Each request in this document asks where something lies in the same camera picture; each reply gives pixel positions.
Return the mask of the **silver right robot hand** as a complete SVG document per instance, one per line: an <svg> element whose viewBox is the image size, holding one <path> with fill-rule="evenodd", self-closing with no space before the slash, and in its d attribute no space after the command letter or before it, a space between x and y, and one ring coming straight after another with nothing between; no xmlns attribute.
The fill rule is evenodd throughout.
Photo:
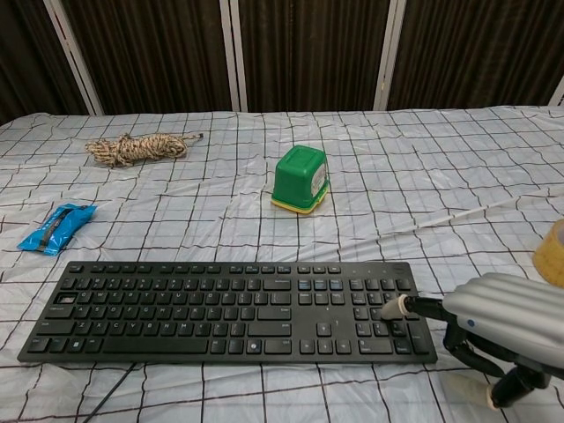
<svg viewBox="0 0 564 423"><path fill-rule="evenodd" d="M506 273L489 272L442 299L401 294L381 317L415 314L442 321L442 344L456 359L496 378L487 384L461 375L451 389L474 404L499 410L563 376L562 289Z"/></svg>

